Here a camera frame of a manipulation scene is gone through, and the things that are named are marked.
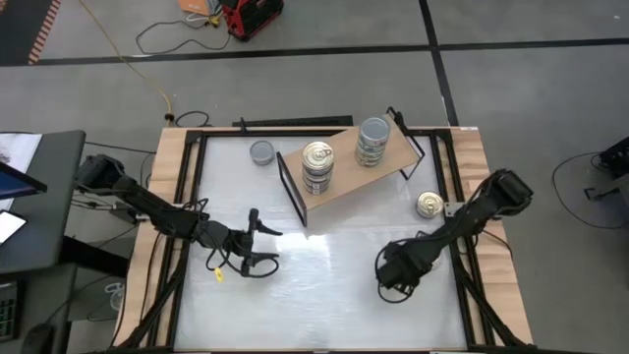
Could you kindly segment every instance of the red battery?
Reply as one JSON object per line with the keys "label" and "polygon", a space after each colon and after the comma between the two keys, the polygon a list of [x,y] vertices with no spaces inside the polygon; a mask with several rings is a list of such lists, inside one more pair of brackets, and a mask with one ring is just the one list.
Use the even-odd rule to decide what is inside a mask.
{"label": "red battery", "polygon": [[282,13],[284,0],[219,0],[229,33],[248,41]]}

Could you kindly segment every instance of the tin can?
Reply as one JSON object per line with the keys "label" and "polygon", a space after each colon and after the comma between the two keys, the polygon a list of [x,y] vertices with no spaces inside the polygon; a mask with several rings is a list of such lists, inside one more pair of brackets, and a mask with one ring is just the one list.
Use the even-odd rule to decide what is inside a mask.
{"label": "tin can", "polygon": [[363,122],[356,144],[356,161],[365,167],[378,165],[384,156],[389,133],[390,127],[382,118],[372,117]]}
{"label": "tin can", "polygon": [[302,177],[304,187],[319,195],[327,190],[334,168],[334,150],[323,142],[306,145],[302,151]]}
{"label": "tin can", "polygon": [[249,148],[249,155],[255,164],[265,166],[275,158],[273,145],[267,141],[257,141]]}
{"label": "tin can", "polygon": [[443,211],[443,199],[437,193],[423,192],[417,199],[416,209],[419,215],[433,218]]}

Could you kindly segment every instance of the gray floor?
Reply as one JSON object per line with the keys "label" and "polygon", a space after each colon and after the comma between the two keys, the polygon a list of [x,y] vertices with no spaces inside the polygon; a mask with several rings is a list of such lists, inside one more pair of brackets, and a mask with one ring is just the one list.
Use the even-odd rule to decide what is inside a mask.
{"label": "gray floor", "polygon": [[[125,55],[156,21],[184,18],[173,1],[87,1]],[[629,7],[599,0],[429,0],[440,43],[629,36]],[[222,29],[159,29],[143,39],[160,50],[196,36],[222,43]],[[225,50],[426,44],[417,1],[287,0],[270,28]],[[180,52],[201,52],[193,45]],[[43,58],[112,56],[81,9],[64,0]],[[479,126],[492,168],[515,169],[536,191],[523,214],[506,220],[535,342],[545,348],[624,353],[629,333],[627,229],[598,230],[571,218],[550,185],[563,159],[627,136],[629,48],[607,46],[443,53],[462,125]],[[355,121],[393,105],[408,124],[446,125],[430,55],[345,54],[156,62],[137,65],[173,96],[175,113],[202,109],[214,125],[245,119],[353,114]],[[0,68],[3,130],[83,129],[93,142],[155,150],[163,126],[159,95],[124,65]],[[143,154],[101,147],[139,176]],[[592,204],[582,189],[602,180],[589,160],[557,175],[566,202],[591,222],[621,219],[611,201]],[[68,234],[99,242],[127,228],[106,212],[74,210]],[[124,244],[120,252],[129,252]],[[84,273],[79,283],[96,274]],[[80,318],[105,299],[102,286],[73,307]],[[102,349],[113,322],[75,322],[69,352]]]}

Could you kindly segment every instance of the wooden board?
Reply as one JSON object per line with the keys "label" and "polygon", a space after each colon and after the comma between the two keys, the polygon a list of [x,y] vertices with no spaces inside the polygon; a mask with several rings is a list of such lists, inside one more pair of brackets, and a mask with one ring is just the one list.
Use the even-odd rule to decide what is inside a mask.
{"label": "wooden board", "polygon": [[[237,132],[239,128],[202,128],[205,131],[222,131],[222,132]],[[277,127],[260,127],[250,128],[250,130],[267,131],[277,130]],[[344,127],[286,127],[282,128],[287,131],[294,130],[338,130],[339,132],[345,130]],[[443,127],[410,127],[410,129],[450,129]],[[470,197],[476,186],[489,175],[489,169],[487,167],[485,151],[483,149],[483,142],[481,140],[481,134],[475,128],[451,128],[452,136],[454,140],[454,150],[458,159],[458,167],[463,182],[463,191],[466,197]],[[177,186],[177,178],[179,176],[179,168],[181,166],[181,159],[184,150],[184,141],[186,138],[187,129],[185,128],[166,128],[162,131],[161,139],[159,141],[159,148],[157,149],[157,155],[152,168],[152,175],[150,181],[150,190],[156,195],[164,198],[167,201],[172,201],[175,196],[175,189]],[[441,151],[441,155],[445,157],[444,150]],[[193,153],[191,158],[196,158],[196,154]],[[448,184],[448,190],[452,189],[452,174],[450,167],[447,164],[447,158],[443,161],[443,172]],[[191,168],[188,171],[188,178],[186,183],[187,193],[190,192],[192,186],[192,173]],[[489,232],[505,238],[504,229],[500,222],[491,222],[487,226]],[[123,315],[119,315],[120,331],[116,338],[115,343],[120,344],[124,341],[131,331],[138,325],[141,314],[142,302],[144,298],[144,290],[147,281],[148,261],[150,258],[150,252],[157,236],[157,232],[152,228],[149,223],[144,223],[140,226],[138,238],[136,239],[136,248],[132,255],[131,267],[129,269],[128,279],[128,293],[125,299],[125,311]],[[174,253],[174,260],[172,264],[176,263],[176,259],[179,257],[178,252]],[[531,333],[527,322],[526,313],[524,311],[524,305],[520,295],[520,290],[517,283],[517,276],[513,268],[513,263],[508,255],[508,251],[502,248],[497,243],[482,237],[477,247],[477,254],[479,256],[479,263],[481,266],[481,274],[483,276],[486,297],[494,307],[498,315],[505,321],[505,323],[512,329],[514,334],[525,342],[531,343]],[[155,258],[151,265],[151,275],[148,280],[147,299],[145,309],[148,309],[152,305],[152,299],[156,288],[156,279],[159,276],[159,270],[161,267],[163,252],[156,252]],[[473,327],[478,339],[482,338],[483,332],[480,321],[478,321],[479,314],[476,307],[472,307]],[[165,312],[162,315],[162,321],[159,326],[159,333],[157,339],[157,345],[164,345],[166,338],[166,331],[168,327],[169,312]]]}
{"label": "wooden board", "polygon": [[393,120],[388,115],[384,115],[384,118],[388,120],[391,132],[384,150],[384,157],[374,167],[364,167],[356,161],[355,152],[360,127],[351,127],[325,140],[334,150],[334,169],[327,191],[320,195],[311,194],[304,187],[302,151],[299,149],[283,156],[307,210],[320,207],[420,160]]}
{"label": "wooden board", "polygon": [[[481,133],[474,127],[451,128],[451,132],[463,194],[466,199],[469,199],[490,173],[483,141],[481,140]],[[454,196],[452,172],[444,145],[441,145],[440,152],[449,198],[454,201],[456,198]],[[502,222],[490,221],[486,230],[507,241]],[[531,337],[517,276],[509,251],[497,241],[481,234],[476,253],[487,300],[518,338],[526,343],[532,343],[533,338]],[[479,343],[484,343],[478,307],[469,294],[468,301],[472,309],[476,340]],[[499,342],[499,338],[497,336],[495,338],[496,342]]]}

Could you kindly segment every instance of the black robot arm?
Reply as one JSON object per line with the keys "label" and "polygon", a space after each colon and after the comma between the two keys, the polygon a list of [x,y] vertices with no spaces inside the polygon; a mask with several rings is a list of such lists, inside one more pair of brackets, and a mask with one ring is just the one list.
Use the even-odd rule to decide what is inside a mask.
{"label": "black robot arm", "polygon": [[420,278],[432,269],[432,263],[444,247],[459,237],[480,233],[492,218],[519,213],[531,203],[532,195],[533,191],[514,172],[492,173],[472,199],[457,210],[453,219],[431,235],[386,245],[378,255],[378,258],[384,255],[386,260],[376,268],[379,284],[412,295]]}
{"label": "black robot arm", "polygon": [[279,255],[252,251],[255,231],[281,235],[262,224],[255,208],[250,210],[247,231],[230,229],[218,221],[210,220],[209,214],[202,211],[203,203],[199,203],[200,210],[171,206],[126,175],[120,161],[103,154],[86,158],[75,177],[75,188],[82,193],[119,198],[148,215],[155,229],[163,235],[189,242],[197,241],[205,248],[218,250],[221,255],[226,254],[225,258],[229,258],[230,254],[243,257],[241,268],[234,269],[243,276],[251,276],[250,268],[260,261],[273,260],[278,266],[275,258]]}

